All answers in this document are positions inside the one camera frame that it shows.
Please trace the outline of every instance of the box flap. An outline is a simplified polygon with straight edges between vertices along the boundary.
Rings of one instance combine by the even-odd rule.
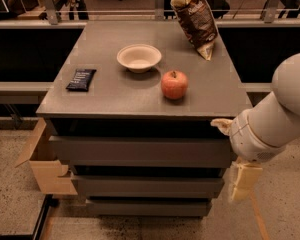
[[[33,152],[37,148],[41,136],[44,134],[45,128],[46,128],[46,122],[44,121],[43,118],[39,118],[36,127],[31,132],[26,144],[23,146],[19,158],[15,163],[15,167],[18,167],[24,162],[27,162],[31,158]]]

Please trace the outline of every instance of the metal post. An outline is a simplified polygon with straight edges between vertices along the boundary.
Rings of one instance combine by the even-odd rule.
[[[46,7],[46,13],[47,13],[49,23],[51,25],[57,25],[60,17],[56,12],[54,0],[42,0],[42,1],[44,6]]]
[[[164,20],[164,0],[155,0],[155,19]]]
[[[278,8],[280,0],[268,0],[265,6],[265,11],[262,13],[261,18],[265,23],[271,23],[274,21],[276,10]]]

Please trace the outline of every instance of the gray drawer front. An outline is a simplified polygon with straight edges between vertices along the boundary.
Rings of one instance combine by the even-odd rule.
[[[223,179],[71,175],[78,194],[104,197],[218,197]]]
[[[210,202],[178,201],[127,201],[127,200],[86,200],[92,215],[132,215],[132,216],[207,216]]]
[[[228,139],[146,139],[52,136],[61,161],[72,165],[229,168]]]

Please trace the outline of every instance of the black package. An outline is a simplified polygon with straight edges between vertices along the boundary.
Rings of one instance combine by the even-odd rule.
[[[96,69],[76,69],[76,73],[66,89],[69,91],[87,92]]]

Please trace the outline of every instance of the dark chocolate bar package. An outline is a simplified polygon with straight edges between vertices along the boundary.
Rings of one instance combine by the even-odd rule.
[[[171,6],[186,37],[199,54],[211,60],[218,28],[206,0],[171,0]]]
[[[69,91],[87,92],[96,69],[76,69],[76,72],[66,87]]]

